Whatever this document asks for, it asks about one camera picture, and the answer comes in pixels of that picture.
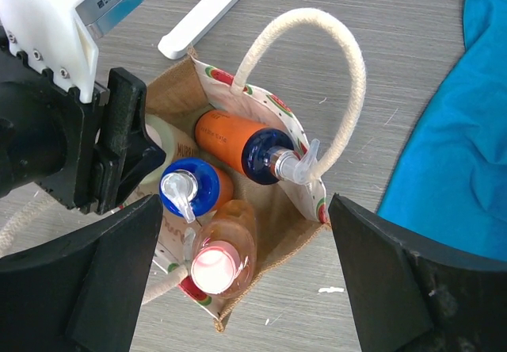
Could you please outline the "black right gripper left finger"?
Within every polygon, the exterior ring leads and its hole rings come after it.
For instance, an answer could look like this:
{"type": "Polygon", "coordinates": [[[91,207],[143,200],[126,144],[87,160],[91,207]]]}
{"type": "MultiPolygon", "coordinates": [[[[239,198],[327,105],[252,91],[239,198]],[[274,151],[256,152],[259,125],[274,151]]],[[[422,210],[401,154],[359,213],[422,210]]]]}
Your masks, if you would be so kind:
{"type": "Polygon", "coordinates": [[[128,351],[162,222],[146,196],[1,259],[3,351],[128,351]]]}

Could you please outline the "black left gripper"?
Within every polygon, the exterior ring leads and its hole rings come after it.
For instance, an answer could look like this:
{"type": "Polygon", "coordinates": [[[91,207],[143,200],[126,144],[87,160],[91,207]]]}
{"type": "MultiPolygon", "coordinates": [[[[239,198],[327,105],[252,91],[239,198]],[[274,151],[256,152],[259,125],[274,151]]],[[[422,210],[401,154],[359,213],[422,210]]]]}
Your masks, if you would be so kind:
{"type": "Polygon", "coordinates": [[[105,214],[165,161],[147,135],[142,80],[116,67],[91,103],[79,94],[59,88],[52,70],[34,71],[25,52],[1,48],[3,197],[34,182],[68,209],[105,214]]]}

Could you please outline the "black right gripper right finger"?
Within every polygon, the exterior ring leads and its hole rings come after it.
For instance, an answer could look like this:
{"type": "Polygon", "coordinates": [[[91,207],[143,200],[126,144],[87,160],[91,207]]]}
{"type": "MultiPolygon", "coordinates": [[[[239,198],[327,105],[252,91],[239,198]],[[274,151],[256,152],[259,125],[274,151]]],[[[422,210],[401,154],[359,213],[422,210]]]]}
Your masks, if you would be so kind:
{"type": "Polygon", "coordinates": [[[504,351],[506,264],[393,224],[338,194],[331,226],[363,351],[504,351]]]}

